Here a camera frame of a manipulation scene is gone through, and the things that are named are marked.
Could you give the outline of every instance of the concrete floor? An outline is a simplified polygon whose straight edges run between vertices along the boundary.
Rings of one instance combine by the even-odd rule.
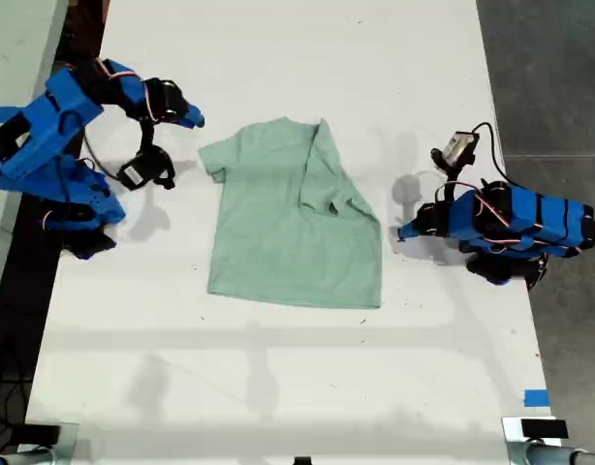
[[[595,208],[595,0],[477,0],[507,173]],[[595,450],[595,249],[530,295],[554,414]]]

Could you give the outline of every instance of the green t-shirt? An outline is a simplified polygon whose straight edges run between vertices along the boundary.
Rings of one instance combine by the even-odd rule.
[[[224,183],[208,291],[309,307],[377,308],[379,222],[340,166],[329,125],[253,124],[201,149]]]

